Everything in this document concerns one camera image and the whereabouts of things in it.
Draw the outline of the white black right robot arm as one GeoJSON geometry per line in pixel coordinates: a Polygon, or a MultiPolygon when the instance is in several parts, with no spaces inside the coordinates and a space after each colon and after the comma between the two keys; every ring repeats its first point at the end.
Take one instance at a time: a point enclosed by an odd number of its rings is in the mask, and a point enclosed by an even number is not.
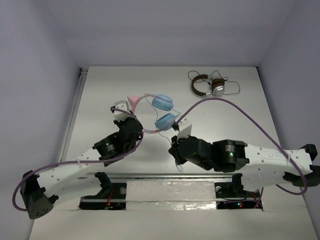
{"type": "Polygon", "coordinates": [[[279,184],[300,188],[320,184],[320,168],[312,163],[318,154],[313,144],[281,152],[230,139],[209,143],[194,136],[174,136],[171,140],[168,152],[177,165],[190,162],[206,171],[231,173],[230,189],[238,197],[279,184]]]}

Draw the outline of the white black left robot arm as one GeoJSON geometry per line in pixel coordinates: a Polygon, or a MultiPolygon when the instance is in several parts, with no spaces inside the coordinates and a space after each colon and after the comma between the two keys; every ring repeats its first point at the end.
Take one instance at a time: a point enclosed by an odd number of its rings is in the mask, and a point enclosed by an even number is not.
{"type": "Polygon", "coordinates": [[[111,199],[115,190],[104,168],[133,153],[143,138],[143,126],[137,119],[128,117],[114,123],[117,132],[98,141],[76,159],[30,170],[22,176],[19,192],[31,220],[49,213],[56,201],[62,200],[61,190],[88,173],[94,173],[98,181],[93,188],[96,194],[87,198],[111,199]]]}

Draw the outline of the pink and blue cat headphones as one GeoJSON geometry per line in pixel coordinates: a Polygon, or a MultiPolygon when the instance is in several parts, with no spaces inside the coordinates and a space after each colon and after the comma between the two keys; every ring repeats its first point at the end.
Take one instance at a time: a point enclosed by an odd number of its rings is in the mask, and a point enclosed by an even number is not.
{"type": "Polygon", "coordinates": [[[157,134],[169,130],[172,124],[175,122],[176,118],[179,116],[179,113],[173,113],[173,100],[169,96],[163,94],[145,93],[142,96],[128,95],[127,100],[131,105],[131,111],[133,113],[136,112],[138,104],[142,100],[149,100],[150,105],[155,110],[156,119],[154,121],[154,128],[144,128],[143,131],[146,134],[157,134]]]}

